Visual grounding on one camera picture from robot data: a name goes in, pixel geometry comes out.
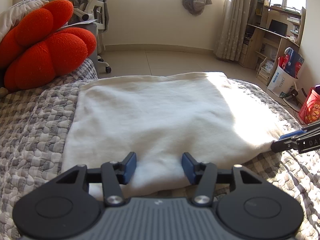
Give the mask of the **white paper on sofa arm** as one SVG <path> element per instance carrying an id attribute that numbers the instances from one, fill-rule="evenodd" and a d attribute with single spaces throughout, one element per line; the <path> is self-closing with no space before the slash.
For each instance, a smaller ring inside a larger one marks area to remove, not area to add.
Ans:
<path id="1" fill-rule="evenodd" d="M 95 22 L 96 22 L 96 19 L 76 22 L 76 23 L 73 23 L 73 24 L 65 24 L 60 29 L 64 29 L 64 28 L 68 28 L 68 27 L 74 27 L 76 25 L 87 25 L 87 24 L 91 24 L 91 23 L 95 23 Z"/>

